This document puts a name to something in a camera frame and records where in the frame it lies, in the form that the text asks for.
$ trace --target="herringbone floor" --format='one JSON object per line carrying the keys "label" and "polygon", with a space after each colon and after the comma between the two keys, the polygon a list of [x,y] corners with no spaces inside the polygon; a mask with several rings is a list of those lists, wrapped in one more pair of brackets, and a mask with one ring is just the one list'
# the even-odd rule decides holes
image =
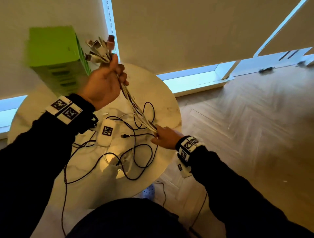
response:
{"label": "herringbone floor", "polygon": [[[299,67],[238,76],[224,88],[177,98],[184,134],[245,177],[288,219],[314,231],[314,70]],[[165,207],[191,225],[206,191],[183,179],[173,163],[159,179]],[[164,201],[156,184],[156,201]],[[224,225],[204,206],[195,230],[225,237]]]}

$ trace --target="person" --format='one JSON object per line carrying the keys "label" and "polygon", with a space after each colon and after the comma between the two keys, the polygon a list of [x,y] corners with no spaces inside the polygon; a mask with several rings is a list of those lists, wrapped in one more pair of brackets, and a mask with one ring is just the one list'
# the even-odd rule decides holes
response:
{"label": "person", "polygon": [[[48,203],[55,178],[70,159],[75,136],[88,128],[92,112],[118,97],[118,79],[129,84],[123,71],[124,66],[113,55],[110,65],[95,70],[84,88],[68,96],[83,110],[69,124],[45,112],[29,131],[0,151],[1,237],[31,236]],[[179,132],[157,125],[156,138],[151,141],[178,150],[185,138]],[[188,162],[192,175],[208,192],[211,211],[225,224],[227,237],[314,237],[306,228],[289,221],[215,152],[199,146]],[[162,206],[148,199],[126,198],[93,210],[67,237],[190,236]]]}

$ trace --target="shoe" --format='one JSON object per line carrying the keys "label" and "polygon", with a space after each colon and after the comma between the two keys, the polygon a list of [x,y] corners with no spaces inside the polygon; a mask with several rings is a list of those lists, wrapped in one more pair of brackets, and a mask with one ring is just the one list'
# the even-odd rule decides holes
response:
{"label": "shoe", "polygon": [[155,197],[155,186],[152,184],[142,191],[142,198],[153,201]]}

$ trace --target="white marble table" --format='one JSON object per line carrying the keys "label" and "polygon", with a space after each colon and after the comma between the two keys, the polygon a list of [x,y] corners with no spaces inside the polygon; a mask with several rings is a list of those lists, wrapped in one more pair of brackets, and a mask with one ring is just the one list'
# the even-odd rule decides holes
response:
{"label": "white marble table", "polygon": [[[160,126],[169,126],[178,131],[181,130],[181,115],[177,101],[170,89],[155,75],[149,71],[131,64],[125,64],[125,72],[128,74],[128,86],[130,93],[135,97],[136,102],[143,108],[145,102],[149,101],[155,108],[154,123]],[[45,107],[56,100],[56,96],[45,86],[41,85],[34,92],[30,93],[18,109],[8,136],[8,143],[22,132],[30,129],[31,124],[44,111]],[[129,113],[131,109],[127,105],[123,94],[111,104],[104,107],[95,114],[100,118],[104,113],[109,115],[121,116],[121,113]],[[145,110],[148,119],[152,118],[152,109],[149,105]],[[132,134],[122,122],[118,122],[115,135],[113,135],[112,146],[108,152],[121,153],[132,147],[133,138],[121,138],[121,134]],[[139,130],[140,133],[151,133],[149,130]],[[84,135],[78,135],[77,143],[87,141],[91,136],[88,131]],[[150,144],[155,150],[156,146],[150,142],[151,136],[137,137],[138,143]],[[47,145],[47,152],[52,149]],[[88,147],[80,149],[69,161],[67,169],[67,180],[73,181],[88,172],[96,163],[97,159],[107,150],[104,147]],[[90,209],[119,198],[132,197],[152,184],[166,169],[174,158],[175,152],[164,148],[158,148],[156,157],[152,164],[145,170],[142,176],[136,180],[128,180],[122,171],[116,178],[107,168],[107,163],[102,158],[95,170],[84,179],[68,185],[66,209],[82,208]],[[144,166],[150,158],[150,149],[146,146],[136,149],[136,161]],[[128,176],[137,177],[142,169],[132,165]],[[65,195],[63,172],[56,178],[49,205],[62,207]]]}

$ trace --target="black long-sleeve shirt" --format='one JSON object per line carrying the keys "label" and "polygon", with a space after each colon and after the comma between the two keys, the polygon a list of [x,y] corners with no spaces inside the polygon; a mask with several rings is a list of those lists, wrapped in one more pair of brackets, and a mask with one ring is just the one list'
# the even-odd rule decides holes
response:
{"label": "black long-sleeve shirt", "polygon": [[[70,100],[92,113],[78,95]],[[68,163],[85,119],[66,125],[49,113],[0,151],[0,237],[30,237],[48,203],[55,178]],[[287,220],[216,153],[198,147],[190,156],[192,174],[208,192],[209,207],[225,223],[227,237],[314,237]],[[83,218],[68,237],[189,237],[161,206],[145,199],[120,199]]]}

